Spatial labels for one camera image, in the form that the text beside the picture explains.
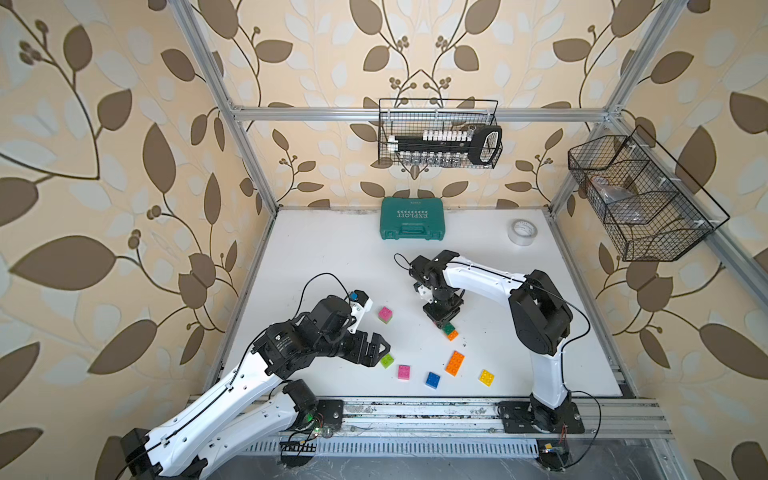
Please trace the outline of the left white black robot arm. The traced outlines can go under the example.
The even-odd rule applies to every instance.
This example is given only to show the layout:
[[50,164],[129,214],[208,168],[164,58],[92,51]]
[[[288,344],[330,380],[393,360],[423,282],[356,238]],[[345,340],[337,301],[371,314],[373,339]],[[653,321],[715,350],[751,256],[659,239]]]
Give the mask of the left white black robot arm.
[[318,357],[372,368],[388,354],[383,337],[358,326],[371,310],[362,290],[329,295],[309,312],[272,324],[246,348],[236,367],[197,400],[151,430],[120,440],[121,476],[205,479],[245,448],[279,432],[313,423],[318,400],[293,374]]

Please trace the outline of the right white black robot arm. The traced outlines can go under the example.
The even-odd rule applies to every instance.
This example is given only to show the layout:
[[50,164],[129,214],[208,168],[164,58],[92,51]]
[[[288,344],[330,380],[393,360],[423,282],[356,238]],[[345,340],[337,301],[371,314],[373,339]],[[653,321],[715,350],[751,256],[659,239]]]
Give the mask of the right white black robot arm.
[[480,295],[509,307],[518,340],[531,354],[531,406],[547,414],[570,402],[563,368],[563,348],[570,335],[574,307],[543,271],[510,273],[443,250],[408,262],[414,289],[426,301],[423,310],[439,328],[460,312],[463,295]]

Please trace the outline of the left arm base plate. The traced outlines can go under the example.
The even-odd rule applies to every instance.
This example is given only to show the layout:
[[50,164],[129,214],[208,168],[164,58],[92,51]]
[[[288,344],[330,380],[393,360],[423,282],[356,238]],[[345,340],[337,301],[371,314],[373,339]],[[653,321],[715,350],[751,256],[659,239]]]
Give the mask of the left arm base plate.
[[320,399],[316,403],[301,406],[288,431],[304,431],[312,428],[337,432],[342,428],[345,402],[341,399]]

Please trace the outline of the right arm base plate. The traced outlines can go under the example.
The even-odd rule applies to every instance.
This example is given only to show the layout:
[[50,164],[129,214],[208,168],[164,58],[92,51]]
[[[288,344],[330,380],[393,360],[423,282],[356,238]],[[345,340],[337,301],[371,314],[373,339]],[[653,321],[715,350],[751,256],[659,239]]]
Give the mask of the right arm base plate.
[[502,401],[497,413],[507,434],[584,434],[585,426],[578,407],[566,400],[551,409],[536,399]]

